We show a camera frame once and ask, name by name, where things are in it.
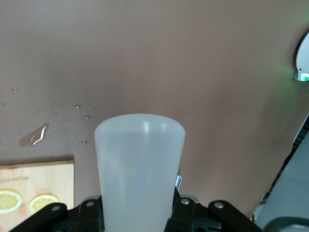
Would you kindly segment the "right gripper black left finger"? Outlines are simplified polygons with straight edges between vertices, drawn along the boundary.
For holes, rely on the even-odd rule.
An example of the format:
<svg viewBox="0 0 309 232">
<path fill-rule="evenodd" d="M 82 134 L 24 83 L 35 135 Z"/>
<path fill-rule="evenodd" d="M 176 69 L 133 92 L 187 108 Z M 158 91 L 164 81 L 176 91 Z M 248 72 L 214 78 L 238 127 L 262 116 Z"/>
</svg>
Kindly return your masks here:
<svg viewBox="0 0 309 232">
<path fill-rule="evenodd" d="M 103 232 L 101 197 L 85 199 L 69 210 L 64 203 L 51 203 L 11 229 L 12 232 Z"/>
</svg>

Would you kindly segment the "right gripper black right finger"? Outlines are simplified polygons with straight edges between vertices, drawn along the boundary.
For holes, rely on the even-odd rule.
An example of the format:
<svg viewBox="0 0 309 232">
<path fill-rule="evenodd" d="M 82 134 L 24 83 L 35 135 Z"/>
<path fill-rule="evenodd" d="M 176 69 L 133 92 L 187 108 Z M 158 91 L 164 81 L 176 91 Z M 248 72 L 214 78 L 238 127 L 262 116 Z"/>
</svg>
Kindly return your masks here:
<svg viewBox="0 0 309 232">
<path fill-rule="evenodd" d="M 176 190 L 166 231 L 261 232 L 262 229 L 227 201 L 216 200 L 205 207 L 189 197 L 181 197 Z"/>
</svg>

